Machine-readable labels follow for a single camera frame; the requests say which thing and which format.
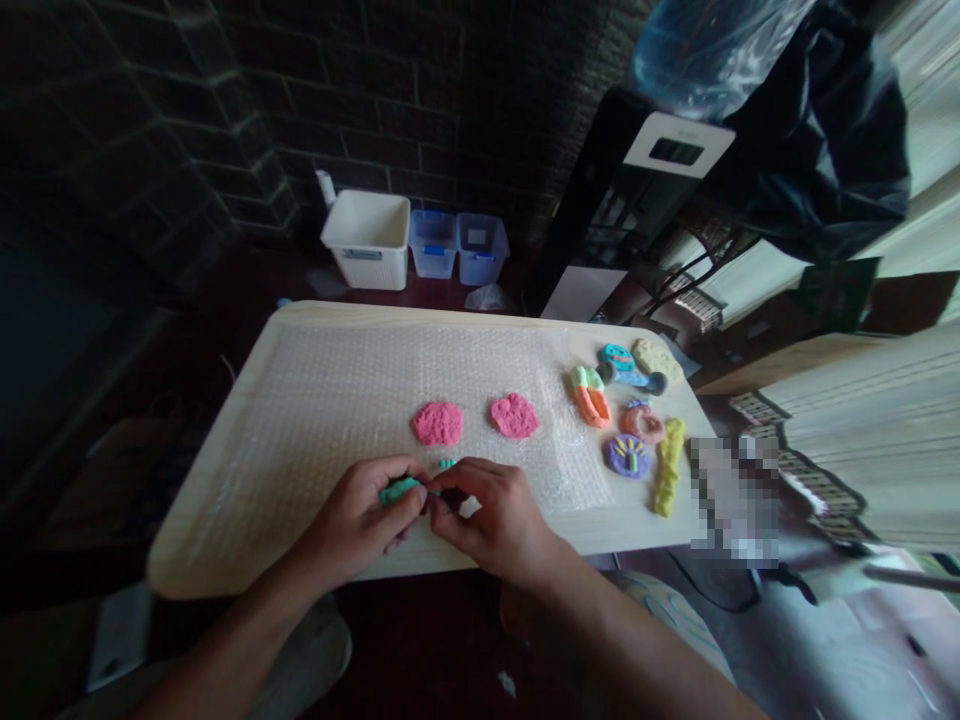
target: person's right hand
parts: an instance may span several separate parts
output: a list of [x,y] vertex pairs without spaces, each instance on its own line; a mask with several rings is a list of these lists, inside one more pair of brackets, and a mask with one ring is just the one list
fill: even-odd
[[430,495],[434,533],[487,572],[521,588],[533,588],[556,571],[569,546],[547,526],[523,470],[468,457],[427,483],[431,492],[454,487],[483,507],[464,520],[446,501]]

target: wooden board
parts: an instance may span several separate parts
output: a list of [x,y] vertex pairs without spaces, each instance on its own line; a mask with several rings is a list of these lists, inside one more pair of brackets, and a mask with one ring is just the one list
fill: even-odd
[[[607,343],[631,347],[639,337],[661,342],[649,331],[638,328],[611,327],[552,320],[350,305],[327,302],[298,302],[277,311],[267,322],[243,371],[220,411],[190,474],[160,529],[148,561],[148,577],[160,595],[174,599],[191,599],[230,595],[242,592],[264,569],[273,563],[283,548],[266,546],[262,552],[229,567],[211,561],[192,546],[190,538],[204,513],[211,512],[213,500],[223,491],[219,482],[221,469],[230,459],[231,437],[255,397],[270,359],[285,326],[317,328],[567,328],[569,365],[595,365],[597,351]],[[611,406],[619,408],[635,392],[614,386],[608,397]],[[700,409],[693,391],[686,383],[678,384],[655,401],[664,417],[681,417],[687,422],[691,437],[713,437],[710,423]],[[597,432],[597,460],[601,440],[611,431]],[[705,528],[696,510],[690,490],[690,467],[686,458],[681,464],[681,486],[678,488],[674,514],[661,518],[647,509],[649,482],[634,482],[612,472],[607,477],[615,504],[590,510],[555,515],[550,525],[569,540],[578,552],[595,554],[688,543],[693,537],[704,537]],[[242,531],[244,518],[237,517],[237,530]],[[430,532],[426,518],[413,527],[410,539],[389,557],[381,558],[360,579],[416,575],[471,567],[472,562]]]
[[740,395],[891,342],[871,335],[831,333],[794,343],[702,387],[697,395]]

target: pixelated blur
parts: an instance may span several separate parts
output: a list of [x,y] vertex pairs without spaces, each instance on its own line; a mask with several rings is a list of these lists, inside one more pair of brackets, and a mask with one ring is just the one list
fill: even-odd
[[705,538],[691,549],[721,566],[772,568],[778,559],[778,441],[691,438],[691,492]]

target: green clay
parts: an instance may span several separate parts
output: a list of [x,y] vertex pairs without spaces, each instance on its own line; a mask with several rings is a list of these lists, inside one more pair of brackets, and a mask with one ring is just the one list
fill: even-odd
[[419,484],[414,478],[406,477],[403,480],[397,480],[392,485],[387,485],[384,490],[380,491],[380,504],[383,507],[393,505],[407,490]]

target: white table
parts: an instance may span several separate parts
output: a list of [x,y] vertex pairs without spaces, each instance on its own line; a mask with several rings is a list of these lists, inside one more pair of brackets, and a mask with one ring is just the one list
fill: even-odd
[[[277,311],[267,322],[243,371],[217,417],[196,462],[190,470],[169,515],[150,551],[148,577],[159,595],[173,599],[193,599],[242,592],[277,557],[275,550],[249,558],[240,567],[224,568],[205,559],[202,551],[186,550],[187,540],[198,521],[198,514],[209,502],[211,493],[222,492],[217,478],[228,460],[231,433],[235,431],[245,408],[254,398],[260,380],[269,369],[275,343],[284,326],[324,328],[396,328],[447,326],[456,328],[567,328],[570,366],[596,365],[596,353],[607,343],[631,347],[639,337],[654,338],[639,328],[563,323],[478,313],[460,313],[408,308],[351,305],[330,302],[298,302]],[[616,408],[631,390],[608,388],[611,407]],[[661,417],[680,417],[687,423],[688,437],[713,437],[707,417],[693,391],[683,382],[672,386],[656,401]],[[598,432],[598,445],[601,441]],[[673,515],[667,519],[648,507],[646,483],[621,478],[607,471],[615,504],[548,518],[553,529],[565,537],[583,555],[638,550],[688,543],[703,537],[705,529],[690,488],[690,466],[686,456],[681,462],[681,480]],[[430,532],[429,522],[421,518],[412,528],[410,539],[396,552],[377,561],[360,579],[416,575],[472,567],[471,560]]]

